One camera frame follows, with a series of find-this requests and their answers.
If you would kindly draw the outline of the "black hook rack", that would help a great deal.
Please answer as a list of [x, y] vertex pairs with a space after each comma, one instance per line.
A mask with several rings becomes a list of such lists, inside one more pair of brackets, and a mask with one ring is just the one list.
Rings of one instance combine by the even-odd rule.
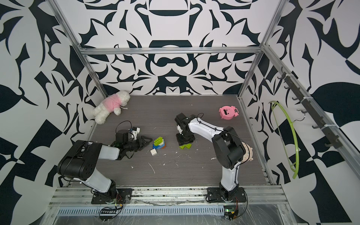
[[320, 112], [320, 106], [297, 81], [295, 75], [287, 74], [285, 71], [283, 71], [283, 68], [281, 68], [281, 74], [282, 75], [279, 77], [279, 79], [285, 81], [287, 84], [285, 89], [291, 90], [294, 93], [295, 97], [293, 100], [302, 104], [305, 108], [305, 110], [302, 112], [305, 115], [309, 114], [312, 120], [316, 123], [316, 125], [313, 125], [312, 128], [320, 129], [330, 142], [326, 143], [325, 146], [334, 147], [335, 149], [343, 147], [339, 135], [337, 135], [334, 131], [335, 125], [329, 122], [329, 120], [327, 120], [325, 116], [322, 115], [322, 112]]

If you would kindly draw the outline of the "dark blue lego brick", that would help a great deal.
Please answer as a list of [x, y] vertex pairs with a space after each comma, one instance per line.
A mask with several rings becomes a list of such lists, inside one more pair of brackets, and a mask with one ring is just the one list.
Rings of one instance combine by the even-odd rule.
[[153, 148], [158, 150], [158, 149], [161, 149], [162, 145], [153, 145]]

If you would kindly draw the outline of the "green hoop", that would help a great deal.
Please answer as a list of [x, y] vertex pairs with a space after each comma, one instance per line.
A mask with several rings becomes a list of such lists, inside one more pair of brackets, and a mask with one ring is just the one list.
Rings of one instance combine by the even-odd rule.
[[[270, 101], [269, 102], [271, 104], [271, 110], [272, 110], [272, 114], [274, 116], [274, 119], [275, 119], [275, 123], [277, 125], [277, 129], [279, 131], [279, 136], [280, 136], [280, 139], [281, 139], [281, 142], [282, 142], [282, 145], [283, 145], [283, 148], [284, 148], [284, 151], [285, 151], [285, 154], [287, 156], [287, 159], [288, 159], [288, 164], [289, 164], [289, 167], [290, 169], [293, 171], [293, 176], [292, 178], [295, 180], [296, 177], [298, 176], [298, 173], [299, 173], [299, 169], [300, 169], [300, 156], [299, 156], [299, 145], [298, 145], [298, 138], [297, 138], [297, 135], [296, 135], [296, 131], [295, 131], [295, 128], [294, 128], [294, 125], [293, 125], [293, 121], [291, 120], [289, 114], [287, 113], [287, 111], [285, 110], [285, 108], [277, 101]], [[277, 118], [276, 118], [276, 115], [275, 115], [275, 108], [276, 107], [279, 107], [279, 109], [281, 110], [281, 112], [284, 114], [284, 116], [286, 117], [286, 120], [288, 122], [288, 125], [290, 126], [290, 130], [291, 130], [291, 133], [292, 133], [292, 139], [294, 141], [294, 148], [295, 148], [295, 162], [294, 163], [291, 163], [290, 161], [290, 158], [288, 156], [288, 153], [287, 153], [287, 149], [286, 149], [286, 144], [285, 144], [285, 141], [284, 139], [282, 138], [282, 135], [281, 135], [281, 131], [279, 129], [279, 123], [277, 121]]]

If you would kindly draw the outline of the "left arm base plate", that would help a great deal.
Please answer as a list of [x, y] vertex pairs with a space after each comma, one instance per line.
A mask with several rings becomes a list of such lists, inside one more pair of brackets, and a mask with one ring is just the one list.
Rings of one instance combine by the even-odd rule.
[[128, 203], [132, 198], [132, 188], [110, 189], [107, 193], [100, 193], [92, 190], [91, 204], [123, 204]]

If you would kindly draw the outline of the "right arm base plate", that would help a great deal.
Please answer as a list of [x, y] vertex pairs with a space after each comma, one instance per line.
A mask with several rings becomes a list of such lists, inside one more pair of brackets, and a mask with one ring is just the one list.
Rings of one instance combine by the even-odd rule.
[[227, 191], [223, 187], [208, 187], [205, 200], [209, 203], [245, 203], [247, 201], [247, 195], [245, 194], [245, 189], [242, 187], [236, 187], [232, 191]]

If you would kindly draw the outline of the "green L-shaped lego brick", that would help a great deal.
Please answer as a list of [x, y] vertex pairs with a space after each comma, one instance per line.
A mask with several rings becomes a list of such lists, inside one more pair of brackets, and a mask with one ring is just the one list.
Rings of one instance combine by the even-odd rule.
[[190, 149], [191, 147], [192, 147], [191, 143], [180, 146], [181, 149]]

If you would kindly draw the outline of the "aluminium front rail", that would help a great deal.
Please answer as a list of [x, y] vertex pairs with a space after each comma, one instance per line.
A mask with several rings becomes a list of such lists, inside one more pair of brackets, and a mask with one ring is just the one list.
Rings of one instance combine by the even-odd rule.
[[[250, 185], [243, 186], [249, 204], [288, 204], [288, 199], [281, 186]], [[132, 192], [117, 200], [127, 206], [162, 206], [162, 205], [196, 205], [207, 204], [206, 186], [168, 186], [168, 187], [132, 187]], [[94, 195], [84, 186], [60, 187], [56, 189], [49, 206], [93, 206]]]

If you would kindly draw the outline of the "beige round clock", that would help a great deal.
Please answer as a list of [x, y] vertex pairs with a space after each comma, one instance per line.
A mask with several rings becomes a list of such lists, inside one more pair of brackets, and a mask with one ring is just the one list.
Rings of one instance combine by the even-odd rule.
[[245, 148], [245, 154], [243, 156], [243, 160], [241, 161], [242, 164], [248, 162], [248, 161], [252, 161], [253, 160], [253, 148], [250, 147], [248, 144], [246, 143], [242, 143], [244, 148]]

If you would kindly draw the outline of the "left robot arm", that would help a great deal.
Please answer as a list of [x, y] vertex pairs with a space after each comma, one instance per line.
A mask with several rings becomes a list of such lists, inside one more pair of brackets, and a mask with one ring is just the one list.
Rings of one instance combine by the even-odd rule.
[[57, 166], [57, 173], [90, 187], [95, 193], [115, 199], [118, 195], [116, 184], [96, 168], [99, 159], [122, 160], [131, 158], [128, 152], [138, 152], [147, 147], [152, 138], [139, 136], [138, 130], [120, 130], [111, 145], [99, 142], [76, 141]]

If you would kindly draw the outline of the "pink alarm clock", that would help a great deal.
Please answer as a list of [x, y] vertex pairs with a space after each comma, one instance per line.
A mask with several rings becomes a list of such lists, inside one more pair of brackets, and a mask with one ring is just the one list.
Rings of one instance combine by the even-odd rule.
[[223, 106], [219, 109], [221, 119], [231, 120], [239, 115], [239, 110], [235, 106]]

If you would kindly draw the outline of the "white lego brick left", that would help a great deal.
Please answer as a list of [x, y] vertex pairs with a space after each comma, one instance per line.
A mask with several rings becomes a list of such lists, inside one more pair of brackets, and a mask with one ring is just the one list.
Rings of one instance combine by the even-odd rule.
[[152, 155], [152, 156], [157, 155], [157, 150], [156, 150], [156, 149], [152, 149], [150, 152], [151, 152], [151, 155]]

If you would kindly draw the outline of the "white plush toy pink shirt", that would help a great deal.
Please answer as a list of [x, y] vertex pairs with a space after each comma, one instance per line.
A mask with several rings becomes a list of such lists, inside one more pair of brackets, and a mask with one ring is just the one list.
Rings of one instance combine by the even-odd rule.
[[130, 100], [130, 94], [127, 91], [119, 91], [105, 98], [98, 106], [93, 109], [95, 122], [99, 125], [104, 124], [107, 117], [114, 113], [120, 115], [122, 109], [127, 110], [126, 106]]

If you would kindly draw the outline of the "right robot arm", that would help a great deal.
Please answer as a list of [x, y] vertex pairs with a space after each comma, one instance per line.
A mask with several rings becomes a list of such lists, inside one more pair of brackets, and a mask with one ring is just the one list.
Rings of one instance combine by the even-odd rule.
[[240, 201], [245, 192], [240, 190], [238, 176], [240, 165], [253, 159], [253, 149], [238, 137], [233, 127], [217, 127], [203, 121], [199, 116], [185, 116], [183, 113], [175, 117], [177, 129], [176, 139], [179, 146], [193, 143], [195, 134], [209, 140], [214, 147], [216, 159], [222, 166], [222, 178], [219, 188], [208, 191], [208, 202]]

